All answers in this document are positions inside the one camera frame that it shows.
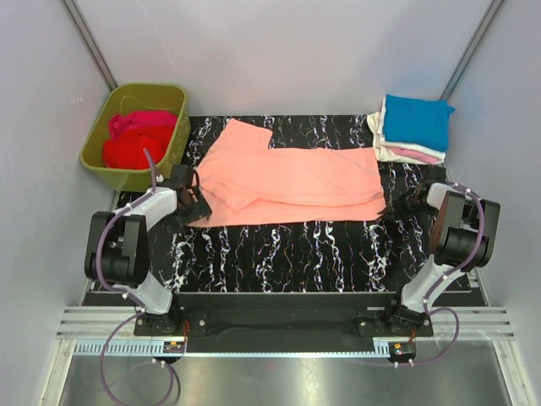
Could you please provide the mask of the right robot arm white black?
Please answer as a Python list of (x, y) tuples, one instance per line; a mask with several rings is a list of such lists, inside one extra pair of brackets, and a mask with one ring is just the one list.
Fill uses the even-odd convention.
[(392, 335), (429, 325), (435, 300), (459, 277), (486, 266), (494, 252), (500, 204), (457, 183), (426, 181), (392, 200), (379, 216), (404, 221), (428, 209), (436, 214), (428, 259), (378, 317)]

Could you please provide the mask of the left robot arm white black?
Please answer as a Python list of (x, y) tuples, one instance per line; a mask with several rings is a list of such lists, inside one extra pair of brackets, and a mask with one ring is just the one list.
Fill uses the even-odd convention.
[(179, 227), (208, 220), (212, 210), (199, 186), (199, 175), (186, 165), (154, 183), (142, 196), (115, 211), (98, 211), (90, 220), (84, 271), (110, 292), (140, 308), (143, 326), (172, 335), (187, 325), (172, 292), (151, 273), (148, 232), (162, 220)]

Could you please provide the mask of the salmon pink t shirt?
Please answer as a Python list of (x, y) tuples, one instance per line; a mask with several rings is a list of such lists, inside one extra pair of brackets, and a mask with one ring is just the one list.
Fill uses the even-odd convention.
[(373, 221), (385, 208), (371, 148), (271, 148), (268, 129), (230, 119), (197, 167), (212, 213), (197, 228)]

